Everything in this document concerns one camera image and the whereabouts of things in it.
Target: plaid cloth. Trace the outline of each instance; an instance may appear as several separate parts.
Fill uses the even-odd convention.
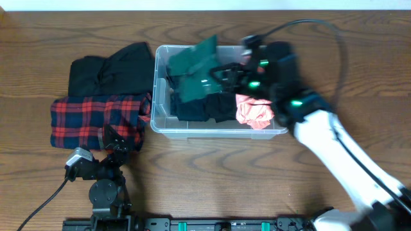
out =
[[[50,143],[56,148],[86,145],[90,150],[100,150],[98,130],[109,124],[139,151],[144,126],[150,121],[151,102],[149,93],[58,99],[50,108]]]

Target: wooden table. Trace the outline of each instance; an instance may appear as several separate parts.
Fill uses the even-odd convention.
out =
[[[71,150],[49,143],[49,107],[67,94],[69,68],[85,55],[109,56],[136,41],[221,45],[301,19],[325,19],[344,31],[349,79],[340,118],[366,152],[411,184],[411,18],[401,11],[14,12],[0,25],[0,230],[15,230],[64,177]],[[271,36],[295,45],[307,82],[329,98],[338,72],[332,34],[294,26]],[[317,157],[288,134],[249,139],[169,140],[146,129],[142,151],[124,166],[134,209],[192,217],[309,214],[325,206],[353,210]],[[88,218],[92,181],[68,183],[25,230],[61,230]]]

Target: pink cloth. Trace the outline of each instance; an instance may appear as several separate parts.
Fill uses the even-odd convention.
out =
[[[247,123],[252,129],[263,129],[270,125],[274,117],[269,104],[265,99],[253,99],[249,96],[236,94],[237,114],[236,119],[241,124]]]

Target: glowing green indicator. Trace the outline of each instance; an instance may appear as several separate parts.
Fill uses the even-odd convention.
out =
[[[249,87],[254,88],[254,87],[258,87],[259,86],[259,82],[258,81],[252,81],[249,83]]]
[[[262,60],[259,62],[260,67],[266,67],[268,65],[268,60]]]
[[[302,102],[301,102],[301,101],[298,101],[298,100],[292,100],[292,101],[291,101],[291,105],[293,105],[293,106],[295,106],[295,107],[299,107],[299,106],[302,105]]]

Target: white wall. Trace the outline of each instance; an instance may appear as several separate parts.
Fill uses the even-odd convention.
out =
[[[411,10],[411,0],[0,0],[6,11]]]

